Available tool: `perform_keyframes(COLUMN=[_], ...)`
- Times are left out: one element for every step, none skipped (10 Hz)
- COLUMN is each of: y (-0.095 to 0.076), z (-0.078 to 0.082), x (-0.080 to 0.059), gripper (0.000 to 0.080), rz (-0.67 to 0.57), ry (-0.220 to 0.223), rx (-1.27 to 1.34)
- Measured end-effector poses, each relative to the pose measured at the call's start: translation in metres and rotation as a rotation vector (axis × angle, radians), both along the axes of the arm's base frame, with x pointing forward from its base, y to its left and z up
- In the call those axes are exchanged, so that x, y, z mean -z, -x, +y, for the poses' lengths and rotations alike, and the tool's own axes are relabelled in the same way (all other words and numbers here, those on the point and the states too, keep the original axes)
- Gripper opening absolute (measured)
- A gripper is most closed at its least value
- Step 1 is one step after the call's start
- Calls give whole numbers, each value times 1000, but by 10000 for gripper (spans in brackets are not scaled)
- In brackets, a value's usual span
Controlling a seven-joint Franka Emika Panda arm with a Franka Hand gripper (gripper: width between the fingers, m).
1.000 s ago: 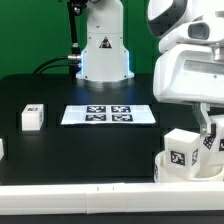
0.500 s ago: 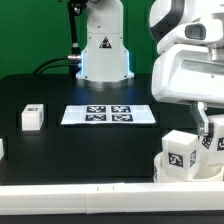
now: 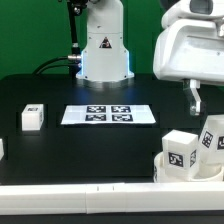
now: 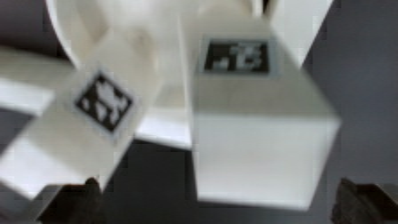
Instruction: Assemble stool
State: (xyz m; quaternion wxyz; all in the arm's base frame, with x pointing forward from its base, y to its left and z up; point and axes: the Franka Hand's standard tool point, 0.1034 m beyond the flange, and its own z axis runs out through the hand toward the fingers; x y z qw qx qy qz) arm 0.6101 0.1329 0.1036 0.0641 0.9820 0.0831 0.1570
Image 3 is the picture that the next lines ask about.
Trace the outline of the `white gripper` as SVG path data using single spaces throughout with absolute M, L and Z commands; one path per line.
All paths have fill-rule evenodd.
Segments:
M 156 42 L 153 72 L 158 79 L 183 81 L 190 114 L 202 112 L 200 82 L 224 83 L 224 39 L 211 21 L 180 19 Z

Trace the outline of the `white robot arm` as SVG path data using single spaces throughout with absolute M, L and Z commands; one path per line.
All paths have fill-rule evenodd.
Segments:
M 224 84 L 224 0 L 177 0 L 161 20 L 153 72 L 160 80 L 181 81 L 190 113 L 202 112 L 201 84 Z M 120 0 L 89 0 L 87 45 L 77 80 L 95 88 L 120 86 L 134 78 L 123 44 Z

